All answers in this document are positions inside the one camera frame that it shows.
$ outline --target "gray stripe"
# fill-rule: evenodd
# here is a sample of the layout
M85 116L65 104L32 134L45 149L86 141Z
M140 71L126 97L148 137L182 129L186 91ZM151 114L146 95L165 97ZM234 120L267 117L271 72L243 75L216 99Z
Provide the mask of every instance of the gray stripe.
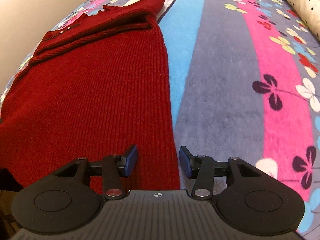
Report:
M224 8L230 0L205 0L193 58L175 127L177 150L217 161L238 156L255 165L263 151L262 96L250 34L241 13ZM185 176L180 176L182 188Z

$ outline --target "round pad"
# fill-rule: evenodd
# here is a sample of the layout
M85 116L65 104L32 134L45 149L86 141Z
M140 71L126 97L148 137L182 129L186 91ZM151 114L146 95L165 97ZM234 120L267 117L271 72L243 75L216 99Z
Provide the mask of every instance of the round pad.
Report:
M48 190L35 198L38 209L47 212L60 211L71 204L72 198L68 192L61 190Z
M266 190L250 192L244 200L248 207L259 212L272 212L282 205L282 199L276 193Z
M258 236L295 230L304 214L299 194L267 175L237 179L220 193L216 205L229 225Z
M80 228L99 208L100 198L92 189L74 178L50 175L21 190L12 202L16 222L40 234Z

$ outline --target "knit sweater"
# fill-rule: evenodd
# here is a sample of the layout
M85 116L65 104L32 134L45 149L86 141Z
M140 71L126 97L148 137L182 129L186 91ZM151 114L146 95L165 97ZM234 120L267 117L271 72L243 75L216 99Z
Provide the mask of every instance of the knit sweater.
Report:
M0 163L23 186L62 165L138 146L127 189L179 188L164 0L104 6L48 32L3 102ZM101 192L100 181L91 187Z

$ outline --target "blue stripe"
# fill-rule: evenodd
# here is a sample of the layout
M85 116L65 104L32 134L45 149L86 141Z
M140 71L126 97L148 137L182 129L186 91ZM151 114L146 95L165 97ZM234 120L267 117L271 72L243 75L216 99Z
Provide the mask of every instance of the blue stripe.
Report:
M176 0L159 26L169 58L172 124L177 122L204 0Z

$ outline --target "bedspread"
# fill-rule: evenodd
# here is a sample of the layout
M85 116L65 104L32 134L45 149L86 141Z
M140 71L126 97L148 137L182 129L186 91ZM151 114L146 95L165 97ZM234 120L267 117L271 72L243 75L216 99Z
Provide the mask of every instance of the bedspread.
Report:
M53 30L135 1L88 0ZM284 0L166 0L158 21L177 152L185 145L216 161L238 156L293 188L306 208L298 232L319 239L318 40ZM191 184L180 171L180 187ZM216 192L224 187L217 179Z

